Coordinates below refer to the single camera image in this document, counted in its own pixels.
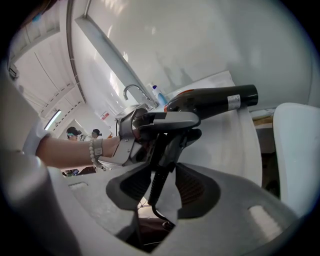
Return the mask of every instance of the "person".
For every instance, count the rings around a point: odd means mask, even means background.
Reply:
[[[82,134],[80,130],[77,130],[75,127],[71,126],[66,129],[67,138],[69,141],[77,141],[78,135]]]
[[[93,131],[91,133],[91,137],[96,139],[99,136],[102,136],[102,133],[100,133],[100,131],[98,129],[93,129]]]
[[[102,136],[102,133],[98,129],[93,129],[91,135],[81,135],[80,141],[89,142],[91,138],[97,139],[99,136]]]

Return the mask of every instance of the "hair dryer label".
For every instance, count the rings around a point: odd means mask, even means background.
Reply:
[[[228,99],[228,110],[236,110],[240,108],[241,99],[239,94],[228,96],[227,99]]]

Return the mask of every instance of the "ceiling light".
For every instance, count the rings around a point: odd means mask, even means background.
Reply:
[[[53,117],[50,119],[50,121],[46,124],[46,126],[44,127],[44,129],[47,131],[50,126],[53,124],[53,122],[56,120],[56,118],[60,115],[61,110],[58,110],[57,112],[55,112],[55,114],[53,115]]]

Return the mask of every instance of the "human arm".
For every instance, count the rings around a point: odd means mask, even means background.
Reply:
[[[102,141],[103,156],[112,157],[118,144],[119,137],[112,137]],[[79,142],[44,137],[37,147],[35,155],[47,166],[61,170],[92,166],[90,159],[89,141]]]

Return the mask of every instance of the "white wall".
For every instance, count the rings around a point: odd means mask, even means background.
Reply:
[[[110,130],[107,124],[103,122],[87,104],[80,107],[74,113],[73,117],[79,125],[83,127],[86,134],[91,134],[93,129],[99,129],[100,133],[102,133],[102,137],[100,138],[106,139],[110,135]]]
[[[72,11],[71,33],[76,71],[87,104],[99,117],[108,112],[110,116],[104,122],[112,125],[116,114],[137,102],[130,93],[129,100],[124,100],[125,86],[75,23],[74,20],[84,14],[86,4],[87,0],[74,1]]]
[[[275,1],[93,0],[88,14],[144,85],[169,93],[229,70],[236,85],[256,85],[255,109],[308,103],[309,41]]]

